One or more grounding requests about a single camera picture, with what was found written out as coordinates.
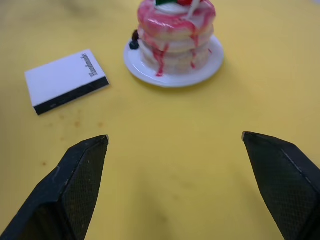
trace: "white cream topping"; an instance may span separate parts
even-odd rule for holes
[[[170,2],[162,5],[155,6],[155,8],[165,14],[187,14],[190,6],[181,6],[177,3]]]

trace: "small white plate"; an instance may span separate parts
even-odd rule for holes
[[[219,40],[213,35],[210,39],[209,49],[212,54],[208,63],[199,70],[191,70],[186,74],[164,74],[156,76],[156,70],[143,63],[140,50],[131,50],[131,40],[124,49],[124,63],[129,71],[138,79],[163,88],[182,88],[199,84],[212,77],[224,61],[224,49]]]

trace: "yellow table surface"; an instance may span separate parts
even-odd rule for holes
[[[123,60],[139,0],[0,1],[0,232],[72,145],[109,134],[87,240],[280,240],[241,141],[297,144],[320,166],[320,4],[215,0],[212,79],[162,89]],[[111,86],[42,116],[24,72],[91,49]]]

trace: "small white book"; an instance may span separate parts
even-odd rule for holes
[[[89,49],[26,71],[25,78],[38,115],[110,84]]]

